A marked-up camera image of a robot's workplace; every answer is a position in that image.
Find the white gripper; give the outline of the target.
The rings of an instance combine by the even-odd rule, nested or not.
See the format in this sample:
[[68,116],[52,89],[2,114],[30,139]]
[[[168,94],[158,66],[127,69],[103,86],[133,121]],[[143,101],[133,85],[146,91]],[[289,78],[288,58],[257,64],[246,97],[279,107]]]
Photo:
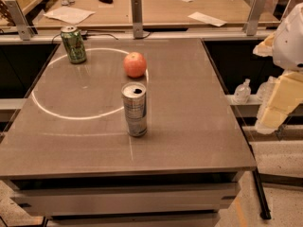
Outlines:
[[253,53],[272,57],[275,65],[291,71],[269,78],[258,109],[255,129],[261,134],[276,131],[290,113],[303,102],[303,3],[297,4],[271,33],[255,46]]

